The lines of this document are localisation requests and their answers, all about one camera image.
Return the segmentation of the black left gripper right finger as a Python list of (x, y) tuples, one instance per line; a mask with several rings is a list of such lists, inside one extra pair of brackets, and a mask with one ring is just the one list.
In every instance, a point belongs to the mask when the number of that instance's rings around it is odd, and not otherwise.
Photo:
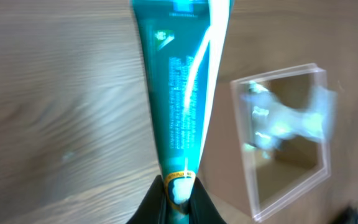
[(190, 224), (226, 224), (197, 177), (189, 201)]

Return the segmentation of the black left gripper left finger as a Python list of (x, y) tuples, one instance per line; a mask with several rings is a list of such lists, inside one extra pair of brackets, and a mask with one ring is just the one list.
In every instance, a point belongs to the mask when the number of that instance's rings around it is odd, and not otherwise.
[(165, 224), (166, 216), (167, 198), (162, 176), (157, 175), (127, 224)]

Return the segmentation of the white teal toothpaste tube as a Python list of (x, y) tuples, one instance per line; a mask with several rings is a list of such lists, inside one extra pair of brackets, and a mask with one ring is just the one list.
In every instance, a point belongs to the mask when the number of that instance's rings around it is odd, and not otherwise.
[(190, 222), (232, 0), (133, 0), (168, 223)]

